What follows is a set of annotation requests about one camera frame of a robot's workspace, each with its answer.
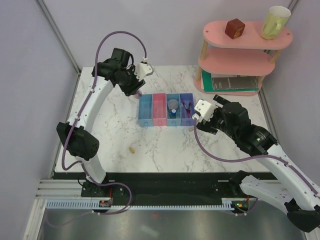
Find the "yellow eraser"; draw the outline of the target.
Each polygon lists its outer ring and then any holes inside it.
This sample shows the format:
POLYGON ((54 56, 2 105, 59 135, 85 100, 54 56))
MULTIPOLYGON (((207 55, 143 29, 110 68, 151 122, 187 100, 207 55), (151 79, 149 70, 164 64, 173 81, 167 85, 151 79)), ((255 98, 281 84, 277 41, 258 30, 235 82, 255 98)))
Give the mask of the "yellow eraser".
POLYGON ((132 148, 132 147, 129 147, 129 151, 134 154, 135 153, 135 150, 132 148))

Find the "cyan drawer bin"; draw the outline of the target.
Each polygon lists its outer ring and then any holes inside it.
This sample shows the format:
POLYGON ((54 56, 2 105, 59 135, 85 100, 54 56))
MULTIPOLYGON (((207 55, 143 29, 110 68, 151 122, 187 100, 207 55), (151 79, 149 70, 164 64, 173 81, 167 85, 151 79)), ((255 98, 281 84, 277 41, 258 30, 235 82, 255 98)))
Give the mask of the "cyan drawer bin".
POLYGON ((177 127, 181 125, 181 104, 180 104, 180 95, 178 93, 170 93, 166 95, 166 110, 167 110, 167 126, 168 127, 177 127), (170 111, 168 108, 167 102, 171 99, 179 101, 179 107, 176 109, 176 118, 171 118, 170 111))

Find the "blue cap stamp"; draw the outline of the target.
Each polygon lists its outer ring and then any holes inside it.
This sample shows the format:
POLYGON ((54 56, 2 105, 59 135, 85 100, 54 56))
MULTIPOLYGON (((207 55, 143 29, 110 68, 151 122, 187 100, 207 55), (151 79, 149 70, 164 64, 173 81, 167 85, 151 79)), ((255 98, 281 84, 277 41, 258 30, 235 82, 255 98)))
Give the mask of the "blue cap stamp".
POLYGON ((170 110, 170 117, 172 119, 175 119, 177 117, 177 110, 176 109, 173 108, 170 110))

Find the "purple drawer bin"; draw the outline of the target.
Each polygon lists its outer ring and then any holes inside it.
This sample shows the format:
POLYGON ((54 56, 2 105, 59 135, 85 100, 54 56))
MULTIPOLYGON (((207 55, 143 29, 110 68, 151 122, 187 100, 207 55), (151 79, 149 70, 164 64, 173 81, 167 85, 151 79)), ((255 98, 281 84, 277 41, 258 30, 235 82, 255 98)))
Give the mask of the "purple drawer bin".
POLYGON ((181 93, 179 96, 180 96, 180 109, 181 109, 181 125, 182 126, 193 126, 194 120, 192 119, 192 116, 195 113, 194 96, 192 93, 181 93), (187 112, 182 104, 182 101, 185 102, 187 107, 189 105, 189 101, 192 101, 191 113, 187 114, 187 112))

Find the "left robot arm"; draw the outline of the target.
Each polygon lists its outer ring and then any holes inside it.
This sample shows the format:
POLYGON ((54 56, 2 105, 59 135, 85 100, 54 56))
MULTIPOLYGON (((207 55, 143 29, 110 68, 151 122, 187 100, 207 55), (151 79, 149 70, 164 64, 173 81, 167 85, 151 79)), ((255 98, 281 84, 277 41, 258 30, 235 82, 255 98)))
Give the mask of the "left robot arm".
POLYGON ((112 184, 98 157, 99 140, 92 135, 96 117, 108 95, 119 86, 125 96, 133 96, 154 72, 145 60, 134 64, 133 55, 114 48, 111 57, 96 61, 84 98, 66 122, 59 122, 56 131, 63 146, 61 167, 64 171, 80 165, 85 174, 82 197, 109 197, 112 184))

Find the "light blue drawer bin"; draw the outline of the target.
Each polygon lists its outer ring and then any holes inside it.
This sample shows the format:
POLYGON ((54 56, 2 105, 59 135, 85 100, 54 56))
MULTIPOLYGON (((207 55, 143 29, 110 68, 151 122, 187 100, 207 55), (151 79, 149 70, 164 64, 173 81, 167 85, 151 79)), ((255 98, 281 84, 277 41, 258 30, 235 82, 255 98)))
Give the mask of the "light blue drawer bin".
POLYGON ((153 127, 153 95, 143 94, 138 105, 138 124, 140 127, 153 127))

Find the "pink drawer bin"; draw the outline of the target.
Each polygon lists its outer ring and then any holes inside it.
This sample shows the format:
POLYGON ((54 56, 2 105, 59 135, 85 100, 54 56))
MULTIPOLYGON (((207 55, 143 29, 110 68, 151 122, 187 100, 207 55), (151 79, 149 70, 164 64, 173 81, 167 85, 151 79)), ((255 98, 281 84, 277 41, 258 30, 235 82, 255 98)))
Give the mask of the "pink drawer bin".
POLYGON ((165 93, 152 95, 152 121, 154 126, 167 125, 167 103, 165 93))

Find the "pink cap bottle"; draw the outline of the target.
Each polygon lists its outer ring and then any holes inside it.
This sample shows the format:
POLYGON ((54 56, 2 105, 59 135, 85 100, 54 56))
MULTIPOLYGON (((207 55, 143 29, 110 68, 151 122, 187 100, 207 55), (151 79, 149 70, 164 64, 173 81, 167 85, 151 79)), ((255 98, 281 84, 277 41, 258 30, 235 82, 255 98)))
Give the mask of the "pink cap bottle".
POLYGON ((142 94, 141 91, 137 91, 137 92, 135 93, 134 97, 135 97, 136 99, 139 99, 139 98, 141 98, 142 95, 143 95, 143 94, 142 94))

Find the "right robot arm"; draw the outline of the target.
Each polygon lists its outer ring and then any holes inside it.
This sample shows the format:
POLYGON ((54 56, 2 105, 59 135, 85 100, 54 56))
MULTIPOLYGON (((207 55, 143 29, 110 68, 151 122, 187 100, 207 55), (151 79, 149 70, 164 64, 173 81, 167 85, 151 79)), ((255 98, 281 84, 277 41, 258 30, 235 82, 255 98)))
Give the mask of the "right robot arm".
POLYGON ((280 189, 240 170, 229 184, 235 197, 253 196, 282 211, 290 222, 310 233, 320 226, 320 187, 308 178, 288 157, 274 136, 265 128, 252 124, 246 108, 219 95, 218 105, 200 99, 194 107, 194 131, 215 135, 218 131, 231 138, 249 156, 232 163, 257 160, 285 187, 280 189))

